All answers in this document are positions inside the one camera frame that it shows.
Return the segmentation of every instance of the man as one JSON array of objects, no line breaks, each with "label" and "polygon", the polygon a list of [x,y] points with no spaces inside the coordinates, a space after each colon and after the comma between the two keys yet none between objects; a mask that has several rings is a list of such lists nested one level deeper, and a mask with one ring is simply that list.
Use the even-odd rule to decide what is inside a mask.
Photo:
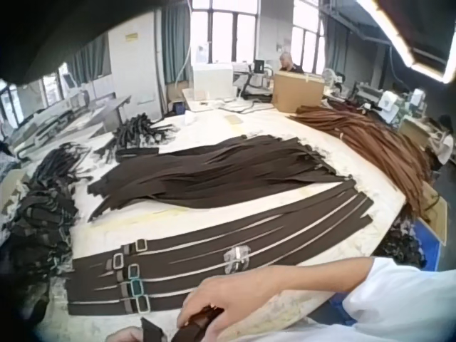
[{"label": "man", "polygon": [[280,64],[282,65],[280,71],[288,71],[289,73],[304,73],[300,66],[293,63],[293,58],[289,52],[283,52],[280,55]]},{"label": "man", "polygon": [[[206,306],[224,309],[203,342],[215,342],[226,328],[285,290],[346,292],[344,309],[353,326],[313,323],[293,330],[245,336],[236,342],[445,342],[456,323],[456,271],[425,272],[392,259],[354,258],[316,266],[268,266],[207,279],[185,300],[177,325]],[[137,342],[139,328],[127,328],[107,342]]]}]

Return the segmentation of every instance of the metal clip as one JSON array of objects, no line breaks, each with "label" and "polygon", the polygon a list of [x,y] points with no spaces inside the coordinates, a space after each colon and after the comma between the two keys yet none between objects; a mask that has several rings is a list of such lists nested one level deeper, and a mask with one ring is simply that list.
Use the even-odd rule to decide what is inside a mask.
[{"label": "metal clip", "polygon": [[147,252],[147,240],[139,239],[135,241],[136,253]]},{"label": "metal clip", "polygon": [[245,271],[249,267],[249,246],[236,246],[231,248],[223,255],[223,259],[228,262],[225,266],[225,274],[232,274]]},{"label": "metal clip", "polygon": [[140,277],[140,265],[139,264],[128,265],[129,280],[139,279],[139,277]]},{"label": "metal clip", "polygon": [[116,253],[113,256],[113,269],[123,269],[125,264],[123,263],[123,254]]},{"label": "metal clip", "polygon": [[130,280],[130,290],[131,290],[132,296],[135,298],[144,296],[144,285],[143,285],[141,279]]},{"label": "metal clip", "polygon": [[[140,299],[145,300],[145,310],[141,310]],[[148,314],[150,313],[150,301],[148,296],[139,296],[135,298],[136,300],[136,308],[138,309],[139,314]]]}]

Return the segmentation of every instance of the blue bin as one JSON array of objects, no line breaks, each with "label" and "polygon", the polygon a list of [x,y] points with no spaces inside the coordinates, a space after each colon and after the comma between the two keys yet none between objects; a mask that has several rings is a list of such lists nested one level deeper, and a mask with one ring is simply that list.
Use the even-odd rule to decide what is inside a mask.
[{"label": "blue bin", "polygon": [[[423,271],[437,271],[440,258],[440,241],[430,230],[419,220],[415,222],[415,234],[421,242],[421,248],[425,254],[427,264]],[[344,320],[346,326],[352,326],[356,323],[348,313],[343,309],[342,302],[346,294],[335,294],[329,299],[329,303],[337,310]]]}]

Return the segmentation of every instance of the cardboard box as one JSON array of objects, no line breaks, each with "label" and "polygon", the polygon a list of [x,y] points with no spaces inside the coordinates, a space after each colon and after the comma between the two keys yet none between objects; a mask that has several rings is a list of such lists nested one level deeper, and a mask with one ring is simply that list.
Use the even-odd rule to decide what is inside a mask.
[{"label": "cardboard box", "polygon": [[274,75],[272,103],[283,113],[295,113],[302,105],[320,106],[324,88],[324,79],[318,75],[278,71]]},{"label": "cardboard box", "polygon": [[443,197],[439,197],[428,183],[423,183],[423,197],[425,208],[432,208],[425,211],[420,221],[446,246],[447,244],[447,217],[448,204]]}]

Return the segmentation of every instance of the white sleeve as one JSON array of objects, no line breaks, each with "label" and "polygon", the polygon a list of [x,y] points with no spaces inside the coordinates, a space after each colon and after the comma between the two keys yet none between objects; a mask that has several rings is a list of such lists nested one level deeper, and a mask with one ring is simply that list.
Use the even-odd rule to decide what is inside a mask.
[{"label": "white sleeve", "polygon": [[353,327],[397,341],[444,341],[456,323],[456,271],[425,272],[375,258],[368,278],[343,301]]}]

